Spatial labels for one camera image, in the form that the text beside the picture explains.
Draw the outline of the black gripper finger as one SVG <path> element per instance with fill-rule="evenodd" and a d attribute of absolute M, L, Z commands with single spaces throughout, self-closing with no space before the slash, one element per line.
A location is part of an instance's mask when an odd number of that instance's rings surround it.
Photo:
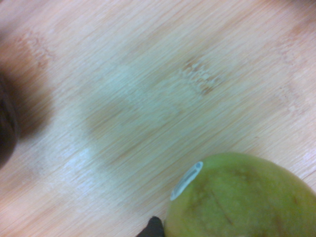
<path fill-rule="evenodd" d="M 164 237 L 161 219 L 157 216 L 151 217 L 146 227 L 136 237 Z"/>

